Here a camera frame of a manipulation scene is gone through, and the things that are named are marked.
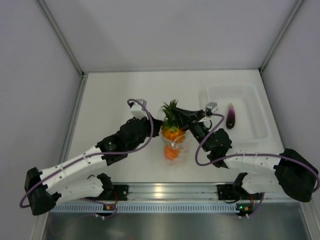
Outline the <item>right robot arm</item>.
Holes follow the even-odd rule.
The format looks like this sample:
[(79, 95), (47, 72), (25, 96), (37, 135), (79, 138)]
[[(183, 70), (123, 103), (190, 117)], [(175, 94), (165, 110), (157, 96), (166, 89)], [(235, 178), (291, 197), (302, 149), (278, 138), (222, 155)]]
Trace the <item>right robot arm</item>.
[(181, 130), (188, 130), (198, 142), (195, 163), (200, 167), (235, 169), (233, 192), (240, 199), (260, 193), (285, 193), (299, 202), (309, 202), (320, 188), (319, 171), (297, 151), (286, 148), (280, 154), (250, 153), (232, 149), (228, 133), (220, 128), (222, 114), (214, 110), (172, 110)]

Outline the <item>purple fake eggplant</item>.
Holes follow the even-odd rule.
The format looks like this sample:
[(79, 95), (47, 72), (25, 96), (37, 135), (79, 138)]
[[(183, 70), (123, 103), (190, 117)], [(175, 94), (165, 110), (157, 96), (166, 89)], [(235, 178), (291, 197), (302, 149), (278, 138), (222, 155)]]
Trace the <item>purple fake eggplant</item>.
[(236, 111), (234, 106), (230, 103), (227, 108), (227, 115), (225, 125), (227, 129), (232, 129), (236, 124)]

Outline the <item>clear polka dot zip bag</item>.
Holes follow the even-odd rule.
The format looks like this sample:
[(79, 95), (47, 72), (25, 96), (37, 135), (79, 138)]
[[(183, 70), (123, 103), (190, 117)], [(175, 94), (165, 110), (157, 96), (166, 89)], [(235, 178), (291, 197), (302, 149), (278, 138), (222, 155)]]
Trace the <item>clear polka dot zip bag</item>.
[[(161, 111), (161, 108), (162, 106), (158, 111), (158, 119), (163, 121), (165, 118), (165, 114)], [(190, 135), (189, 135), (189, 132), (187, 131), (184, 131), (184, 132), (185, 132), (185, 134), (183, 135), (184, 140), (180, 143), (177, 143), (176, 141), (170, 141), (166, 139), (162, 134), (162, 128), (160, 129), (159, 135), (163, 141), (163, 154), (164, 154), (164, 147), (166, 145), (169, 145), (174, 149), (179, 149), (179, 156), (174, 160), (166, 159), (165, 156), (163, 155), (165, 164), (169, 167), (172, 167), (172, 168), (177, 167), (178, 165), (181, 165), (186, 160), (187, 153), (189, 152), (189, 147), (190, 147), (189, 145)]]

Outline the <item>fake pineapple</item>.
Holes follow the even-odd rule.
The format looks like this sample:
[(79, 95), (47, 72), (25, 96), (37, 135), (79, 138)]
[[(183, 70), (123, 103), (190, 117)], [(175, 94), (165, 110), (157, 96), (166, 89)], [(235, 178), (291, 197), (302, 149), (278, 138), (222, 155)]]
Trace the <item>fake pineapple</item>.
[(173, 114), (173, 109), (177, 107), (177, 103), (178, 101), (173, 99), (170, 101), (170, 103), (164, 103), (164, 105), (161, 107), (161, 111), (165, 114), (161, 127), (161, 133), (165, 139), (172, 142), (176, 141), (177, 143), (181, 143), (185, 139), (183, 136), (185, 132), (180, 129), (176, 117)]

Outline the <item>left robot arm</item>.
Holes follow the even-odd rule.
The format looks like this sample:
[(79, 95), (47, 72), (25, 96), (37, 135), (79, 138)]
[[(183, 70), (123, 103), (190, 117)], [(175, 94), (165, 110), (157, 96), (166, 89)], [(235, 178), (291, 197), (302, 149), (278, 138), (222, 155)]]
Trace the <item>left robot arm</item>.
[(83, 154), (56, 166), (26, 173), (24, 200), (34, 216), (52, 210), (57, 204), (88, 198), (107, 200), (114, 190), (104, 168), (135, 153), (158, 137), (163, 121), (151, 118), (131, 118), (119, 130), (105, 137)]

